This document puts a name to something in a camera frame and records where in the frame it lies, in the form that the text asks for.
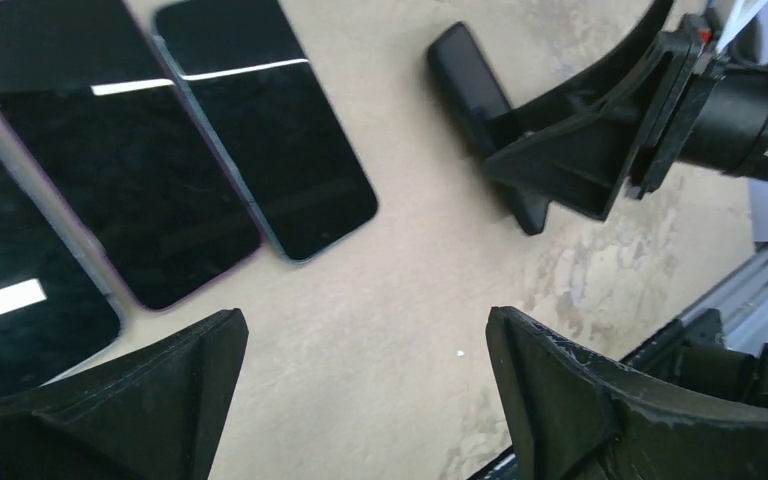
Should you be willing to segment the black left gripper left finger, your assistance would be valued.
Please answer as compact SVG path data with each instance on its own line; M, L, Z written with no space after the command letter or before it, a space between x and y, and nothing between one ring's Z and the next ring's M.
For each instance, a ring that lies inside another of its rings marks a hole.
M240 310L221 310L0 399L0 479L207 478L248 335Z

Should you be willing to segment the black smartphone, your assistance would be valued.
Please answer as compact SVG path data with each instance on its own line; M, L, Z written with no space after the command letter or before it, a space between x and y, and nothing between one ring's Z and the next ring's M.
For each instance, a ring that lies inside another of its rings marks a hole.
M123 325L0 113L0 399L109 349Z

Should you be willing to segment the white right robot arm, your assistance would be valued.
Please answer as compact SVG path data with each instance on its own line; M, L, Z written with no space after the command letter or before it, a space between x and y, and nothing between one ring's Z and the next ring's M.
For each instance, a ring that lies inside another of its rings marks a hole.
M768 182L768 63L733 47L738 31L716 9L667 31L671 9L651 3L602 59L515 109L523 135L484 174L600 221L678 161Z

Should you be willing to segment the aluminium front rail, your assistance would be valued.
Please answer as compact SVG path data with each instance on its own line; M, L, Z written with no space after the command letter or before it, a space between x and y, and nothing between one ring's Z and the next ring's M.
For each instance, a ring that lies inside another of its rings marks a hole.
M757 355L768 343L768 243L677 315L688 325L706 310L720 312L721 343Z

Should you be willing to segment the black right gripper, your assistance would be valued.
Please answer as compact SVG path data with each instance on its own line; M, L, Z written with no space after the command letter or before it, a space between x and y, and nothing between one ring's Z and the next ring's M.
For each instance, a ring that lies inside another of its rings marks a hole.
M601 222L628 174L630 198L659 189L727 64L715 49L715 20L685 16L660 32L673 5L652 1L596 63L494 118L490 126L501 131L539 132L491 156L484 175Z

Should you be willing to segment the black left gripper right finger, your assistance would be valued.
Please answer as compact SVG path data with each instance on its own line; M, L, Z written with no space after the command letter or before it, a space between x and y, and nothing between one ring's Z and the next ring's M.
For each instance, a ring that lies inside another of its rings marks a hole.
M512 307L486 339L524 479L768 479L768 370L746 400L684 388Z

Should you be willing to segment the black phone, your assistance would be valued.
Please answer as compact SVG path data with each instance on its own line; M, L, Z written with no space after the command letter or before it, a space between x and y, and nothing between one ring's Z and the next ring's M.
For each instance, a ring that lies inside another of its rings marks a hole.
M481 164L528 131L542 130L570 114L564 97L553 91L512 107L464 22L440 34L426 58L444 104Z

